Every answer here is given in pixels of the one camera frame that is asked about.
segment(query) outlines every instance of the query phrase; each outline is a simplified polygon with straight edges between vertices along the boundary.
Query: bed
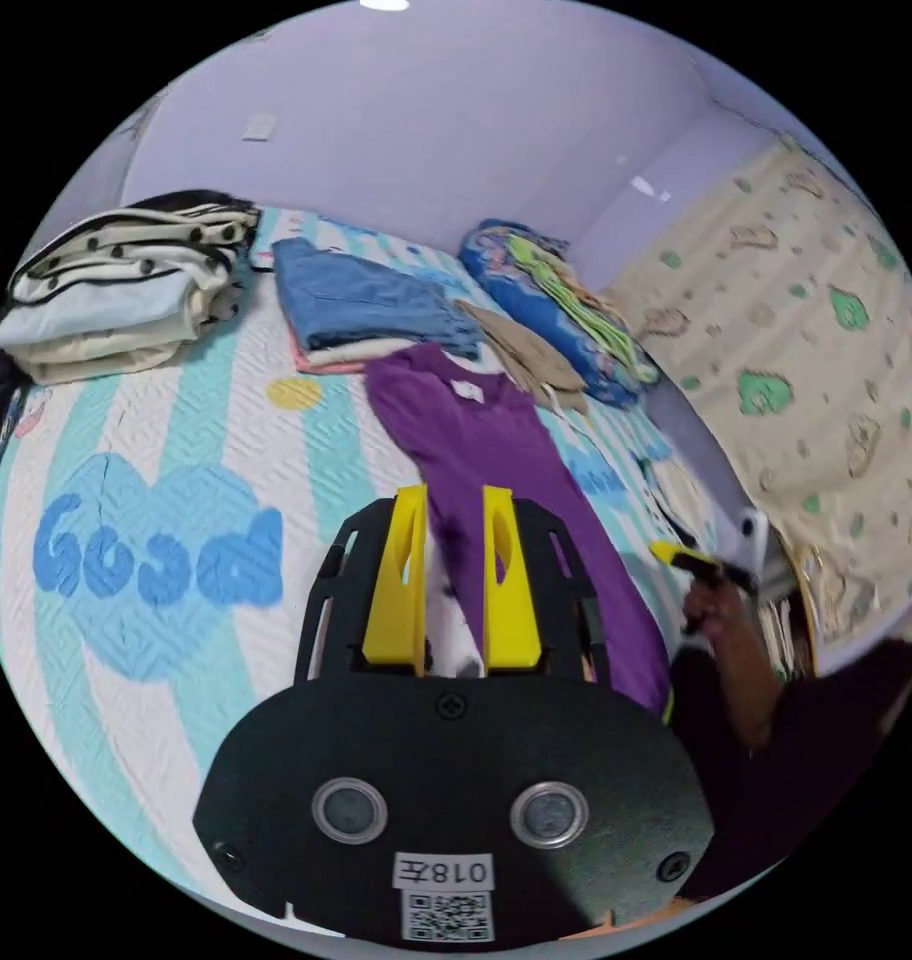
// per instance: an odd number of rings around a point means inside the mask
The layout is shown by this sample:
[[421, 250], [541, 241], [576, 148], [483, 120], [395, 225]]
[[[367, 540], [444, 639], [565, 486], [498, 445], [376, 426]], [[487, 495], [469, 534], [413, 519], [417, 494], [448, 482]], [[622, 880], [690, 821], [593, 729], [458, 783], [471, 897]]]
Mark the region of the bed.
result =
[[[202, 777], [233, 724], [291, 682], [308, 591], [342, 521], [418, 482], [361, 376], [295, 372], [265, 272], [272, 240], [295, 230], [499, 309], [448, 254], [271, 210], [234, 324], [155, 370], [34, 390], [0, 464], [0, 659], [22, 709], [131, 851], [247, 915], [191, 825]], [[646, 550], [666, 532], [630, 465], [634, 450], [673, 450], [642, 411], [593, 402], [590, 420], [626, 467], [597, 488], [591, 445], [577, 443], [591, 502], [678, 637], [685, 579]], [[714, 537], [709, 522], [707, 546]]]

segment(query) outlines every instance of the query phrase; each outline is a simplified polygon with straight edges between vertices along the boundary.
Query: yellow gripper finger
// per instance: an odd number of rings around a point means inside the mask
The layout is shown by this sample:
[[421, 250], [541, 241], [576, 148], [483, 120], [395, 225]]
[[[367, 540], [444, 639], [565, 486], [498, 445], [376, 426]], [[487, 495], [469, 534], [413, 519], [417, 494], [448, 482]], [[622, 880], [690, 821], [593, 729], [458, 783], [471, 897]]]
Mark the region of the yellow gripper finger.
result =
[[411, 667], [417, 677], [423, 675], [426, 654], [427, 515], [426, 484], [399, 490], [363, 639], [363, 656], [371, 666]]
[[[486, 673], [533, 670], [542, 644], [511, 490], [483, 487], [483, 665]], [[497, 579], [496, 559], [503, 567]]]

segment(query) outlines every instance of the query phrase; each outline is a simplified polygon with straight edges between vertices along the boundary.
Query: purple onesie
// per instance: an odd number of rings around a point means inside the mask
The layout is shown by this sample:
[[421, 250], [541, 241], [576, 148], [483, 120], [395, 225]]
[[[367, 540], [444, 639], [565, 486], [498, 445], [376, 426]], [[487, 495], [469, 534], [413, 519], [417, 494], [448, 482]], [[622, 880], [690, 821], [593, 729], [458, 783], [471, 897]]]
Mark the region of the purple onesie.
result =
[[566, 524], [599, 597], [613, 687], [662, 714], [669, 661], [659, 628], [539, 422], [532, 397], [504, 374], [463, 369], [434, 343], [369, 363], [366, 390], [376, 416], [429, 485], [433, 534], [477, 646], [483, 485], [489, 484], [535, 501]]

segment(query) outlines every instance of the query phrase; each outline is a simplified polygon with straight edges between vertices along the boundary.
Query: hand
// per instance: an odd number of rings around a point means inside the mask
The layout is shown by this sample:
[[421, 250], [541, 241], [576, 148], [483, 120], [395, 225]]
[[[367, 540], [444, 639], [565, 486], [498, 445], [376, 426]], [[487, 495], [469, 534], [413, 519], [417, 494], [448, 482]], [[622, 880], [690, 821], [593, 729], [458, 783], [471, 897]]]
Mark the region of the hand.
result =
[[728, 580], [716, 586], [693, 581], [683, 601], [683, 613], [687, 619], [699, 621], [703, 636], [713, 644], [746, 625], [739, 590]]

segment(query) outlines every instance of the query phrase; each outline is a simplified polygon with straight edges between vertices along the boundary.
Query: light switch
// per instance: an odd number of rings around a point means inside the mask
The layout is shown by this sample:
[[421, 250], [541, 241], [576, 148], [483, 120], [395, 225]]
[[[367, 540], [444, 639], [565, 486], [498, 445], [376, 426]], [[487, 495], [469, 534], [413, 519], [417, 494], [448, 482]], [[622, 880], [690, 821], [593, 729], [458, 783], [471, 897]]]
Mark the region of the light switch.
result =
[[271, 113], [254, 113], [246, 125], [244, 140], [268, 140], [276, 129], [276, 118]]

